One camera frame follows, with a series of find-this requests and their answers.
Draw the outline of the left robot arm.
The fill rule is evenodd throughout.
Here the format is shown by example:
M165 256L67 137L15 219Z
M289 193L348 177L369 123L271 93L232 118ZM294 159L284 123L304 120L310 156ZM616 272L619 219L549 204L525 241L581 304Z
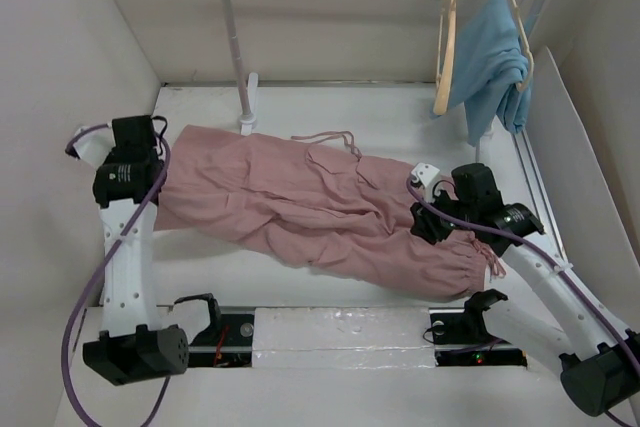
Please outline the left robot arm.
M69 156L95 169L92 192L103 226L105 266L102 326L82 347L87 367L120 386L181 375L196 338L212 343L222 334L215 298L181 298L176 311L161 315L153 277L153 233L159 194L167 177L170 151L150 115L117 118L79 129L66 147Z

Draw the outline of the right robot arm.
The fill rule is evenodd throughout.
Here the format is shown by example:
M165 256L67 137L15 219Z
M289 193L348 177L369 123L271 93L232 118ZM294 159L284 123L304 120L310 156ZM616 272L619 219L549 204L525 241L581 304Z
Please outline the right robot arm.
M440 171L417 164L406 181L415 202L413 235L435 245L471 233L504 260L553 316L549 324L507 294L486 289L471 295L449 323L430 328L439 342L449 331L485 343L505 341L558 376L572 403L590 417L613 419L612 408L639 393L639 334L616 317L561 261L529 241L541 221L520 203L504 203L491 169L482 163L456 168L441 189Z

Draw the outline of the pink trousers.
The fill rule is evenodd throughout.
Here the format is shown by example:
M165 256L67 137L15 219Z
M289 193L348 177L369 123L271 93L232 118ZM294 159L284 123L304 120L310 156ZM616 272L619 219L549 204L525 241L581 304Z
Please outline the pink trousers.
M176 139L158 230L193 228L279 259L431 300L484 290L505 275L469 231L430 244L411 232L411 165L354 145L189 125Z

